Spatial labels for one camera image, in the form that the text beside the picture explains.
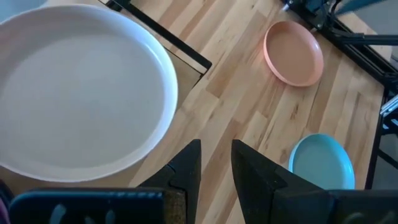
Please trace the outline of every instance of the black mount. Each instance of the black mount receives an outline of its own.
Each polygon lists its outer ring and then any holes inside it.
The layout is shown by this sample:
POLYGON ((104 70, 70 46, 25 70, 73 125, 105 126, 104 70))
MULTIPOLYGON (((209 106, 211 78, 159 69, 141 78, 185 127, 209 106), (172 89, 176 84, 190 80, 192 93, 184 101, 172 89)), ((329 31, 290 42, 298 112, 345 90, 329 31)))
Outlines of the black mount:
POLYGON ((398 45, 398 35, 354 33, 330 14, 331 4, 324 0, 282 0, 308 25, 328 39, 352 61, 368 72, 389 91, 398 94, 398 69, 369 45, 398 45))

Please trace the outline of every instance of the wood grain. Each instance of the wood grain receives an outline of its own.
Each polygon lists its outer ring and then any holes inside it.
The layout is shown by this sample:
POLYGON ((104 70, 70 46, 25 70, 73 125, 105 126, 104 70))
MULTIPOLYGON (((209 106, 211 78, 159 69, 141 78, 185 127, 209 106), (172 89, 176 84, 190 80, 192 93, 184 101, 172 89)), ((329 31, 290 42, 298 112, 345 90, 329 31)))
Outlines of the wood grain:
MULTIPOLYGON (((211 71, 187 95, 163 140, 140 163, 79 184, 46 183, 0 170, 15 193, 48 185, 133 187, 199 138, 203 157, 197 223, 244 223, 231 173, 231 140, 241 139, 287 167, 293 145, 319 132, 334 136, 345 147, 354 165, 356 188, 364 187, 383 87, 318 34, 325 61, 322 79, 308 88, 276 79, 265 63, 262 40, 272 23, 294 19, 280 11, 278 0, 132 3, 211 60, 211 71)), ((373 33, 353 14, 341 19, 356 31, 373 33)), ((385 57, 391 54, 389 47, 377 50, 385 57)))

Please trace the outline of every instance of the black metal frame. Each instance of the black metal frame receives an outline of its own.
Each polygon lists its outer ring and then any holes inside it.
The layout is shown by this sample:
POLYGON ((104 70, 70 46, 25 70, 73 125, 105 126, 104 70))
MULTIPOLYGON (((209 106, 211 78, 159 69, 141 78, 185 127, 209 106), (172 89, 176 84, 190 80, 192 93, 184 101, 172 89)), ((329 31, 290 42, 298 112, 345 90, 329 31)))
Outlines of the black metal frame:
POLYGON ((176 46, 179 50, 181 50, 183 53, 188 55, 190 58, 194 59, 198 64, 200 64, 202 67, 206 69, 205 72, 200 72, 197 69, 193 68, 191 65, 189 65, 187 62, 182 60, 179 56, 175 55, 173 52, 170 52, 171 54, 174 54, 177 58, 179 58, 181 61, 186 63, 188 66, 192 67, 192 69, 196 70, 198 73, 200 73, 200 78, 203 78, 205 74, 209 71, 211 66, 213 65, 211 61, 207 60, 204 56, 199 54, 197 51, 195 51, 193 48, 191 48, 189 45, 187 45, 184 41, 180 40, 178 37, 176 37, 173 33, 168 31, 166 28, 161 26, 159 23, 157 23, 155 20, 153 20, 151 17, 143 13, 141 10, 139 10, 136 6, 132 5, 130 1, 126 0, 109 0, 105 4, 108 8, 121 12, 123 9, 127 10, 131 15, 139 19, 141 22, 143 22, 145 25, 147 25, 149 28, 151 28, 153 31, 155 31, 157 34, 162 36, 165 40, 169 41, 172 45, 176 46))
POLYGON ((322 6, 324 8, 319 8, 314 13, 307 9, 306 1, 289 0, 287 3, 290 10, 301 17, 308 25, 316 28, 322 36, 357 63, 363 70, 367 71, 385 88, 394 94, 398 93, 398 69, 368 46, 369 44, 398 44, 398 36, 355 34, 328 12, 329 5, 326 6, 325 4, 322 6))
MULTIPOLYGON (((384 86, 382 104, 387 101, 390 92, 394 95, 398 94, 398 69, 369 46, 398 45, 398 35, 356 34, 329 12, 332 6, 327 1, 282 0, 282 2, 288 4, 290 10, 308 25, 316 28, 322 36, 384 86)), ((390 121, 390 118, 379 116, 365 189, 372 188, 378 157, 398 169, 398 162, 379 148, 382 135, 398 134, 398 127, 389 126, 389 131, 383 129, 384 123, 390 121)))

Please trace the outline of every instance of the black metal bar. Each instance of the black metal bar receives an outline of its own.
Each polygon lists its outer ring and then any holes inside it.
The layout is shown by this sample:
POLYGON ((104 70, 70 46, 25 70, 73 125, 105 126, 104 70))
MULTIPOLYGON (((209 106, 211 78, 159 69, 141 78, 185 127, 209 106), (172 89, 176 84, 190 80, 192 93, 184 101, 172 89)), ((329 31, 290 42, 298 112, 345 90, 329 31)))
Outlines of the black metal bar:
POLYGON ((326 17, 320 15, 314 16, 311 12, 306 10, 305 5, 300 1, 295 0, 290 9, 301 17, 307 24, 316 27, 326 39, 333 45, 345 53, 352 61, 357 63, 363 70, 368 72, 379 83, 383 84, 385 88, 393 93, 398 93, 398 85, 393 80, 398 79, 398 69, 391 65, 386 59, 380 56, 374 49, 367 45, 350 45, 343 43, 333 30, 340 30, 346 33, 352 33, 341 21, 331 16, 330 13, 326 17))
POLYGON ((336 37, 343 44, 360 45, 398 45, 398 35, 359 35, 351 37, 336 37))
POLYGON ((384 159, 384 161, 386 161, 388 164, 392 165, 395 169, 398 169, 398 162, 387 153, 383 152, 381 149, 378 149, 377 154, 381 159, 384 159))
POLYGON ((174 34, 172 34, 166 28, 162 27, 155 20, 153 20, 152 18, 147 16, 145 13, 143 13, 141 10, 139 10, 136 6, 133 6, 129 2, 126 3, 126 2, 123 2, 120 0, 113 0, 113 1, 118 6, 122 7, 123 9, 127 10, 128 12, 130 12, 133 16, 135 16, 137 19, 139 19, 145 25, 149 26, 152 30, 154 30, 156 33, 161 35, 163 38, 165 38, 171 44, 176 46, 182 52, 184 52, 189 57, 191 57, 192 59, 197 61, 201 66, 205 67, 207 70, 209 70, 211 68, 212 63, 209 60, 207 60, 204 56, 200 55, 197 51, 193 50, 184 41, 180 40, 178 37, 176 37, 174 34))
MULTIPOLYGON (((383 105, 387 101, 387 97, 388 97, 388 90, 384 89, 381 105, 383 105)), ((374 172, 376 169, 376 162, 377 162, 377 151, 379 150, 382 132, 383 132, 383 117, 379 115, 379 119, 377 121, 377 126, 376 126, 376 133, 374 135, 374 140, 373 140, 371 158, 369 161, 368 174, 366 176, 366 182, 365 182, 366 190, 372 189, 373 186, 374 172)))

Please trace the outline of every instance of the dark object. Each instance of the dark object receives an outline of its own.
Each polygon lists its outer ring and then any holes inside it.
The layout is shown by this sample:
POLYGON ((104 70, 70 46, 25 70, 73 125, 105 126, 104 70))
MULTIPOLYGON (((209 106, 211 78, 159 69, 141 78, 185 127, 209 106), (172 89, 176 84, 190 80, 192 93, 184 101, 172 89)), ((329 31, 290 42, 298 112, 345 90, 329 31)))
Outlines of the dark object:
POLYGON ((11 223, 194 223, 200 140, 135 189, 40 189, 17 196, 11 223))
POLYGON ((321 35, 383 84, 385 88, 394 94, 398 93, 398 70, 368 46, 370 44, 397 45, 398 35, 355 34, 333 13, 333 8, 336 8, 336 4, 340 0, 337 0, 333 6, 324 0, 282 0, 282 2, 289 4, 289 8, 294 13, 311 27, 316 28, 321 35))
POLYGON ((246 223, 397 223, 395 190, 322 190, 234 140, 232 169, 246 223))
MULTIPOLYGON (((200 151, 200 141, 192 141, 135 189, 42 189, 22 194, 11 204, 11 222, 194 223, 200 151)), ((240 140, 232 143, 231 163, 248 224, 398 222, 395 190, 323 190, 240 140)))

